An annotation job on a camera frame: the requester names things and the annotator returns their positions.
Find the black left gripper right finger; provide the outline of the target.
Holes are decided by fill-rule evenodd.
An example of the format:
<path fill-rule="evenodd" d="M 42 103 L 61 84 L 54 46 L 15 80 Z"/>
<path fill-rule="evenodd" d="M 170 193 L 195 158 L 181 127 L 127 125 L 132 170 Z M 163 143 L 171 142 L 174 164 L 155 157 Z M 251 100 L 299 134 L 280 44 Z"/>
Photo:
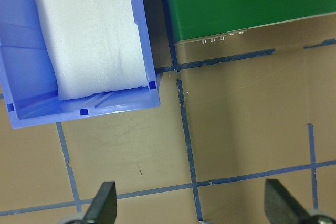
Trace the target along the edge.
<path fill-rule="evenodd" d="M 314 218 L 302 207 L 277 179 L 266 179 L 264 211 L 270 223 L 314 223 Z"/>

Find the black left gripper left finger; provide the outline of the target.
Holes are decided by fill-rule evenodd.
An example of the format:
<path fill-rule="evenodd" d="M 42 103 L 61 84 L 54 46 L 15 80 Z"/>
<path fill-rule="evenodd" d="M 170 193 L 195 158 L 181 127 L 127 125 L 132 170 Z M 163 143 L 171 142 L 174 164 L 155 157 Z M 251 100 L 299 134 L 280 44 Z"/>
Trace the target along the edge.
<path fill-rule="evenodd" d="M 81 223 L 114 224 L 117 218 L 115 182 L 103 182 Z"/>

